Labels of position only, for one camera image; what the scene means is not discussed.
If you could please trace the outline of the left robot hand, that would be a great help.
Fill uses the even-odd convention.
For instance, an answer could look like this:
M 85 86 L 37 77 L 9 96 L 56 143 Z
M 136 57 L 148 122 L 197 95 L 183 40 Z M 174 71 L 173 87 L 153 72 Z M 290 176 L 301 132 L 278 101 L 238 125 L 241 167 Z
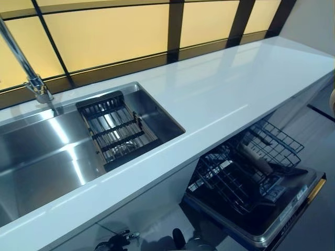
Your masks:
M 134 240 L 138 242 L 139 237 L 139 232 L 130 232 L 129 230 L 124 230 L 112 236 L 108 241 L 98 243 L 94 250 L 128 250 L 127 246 L 130 245 Z

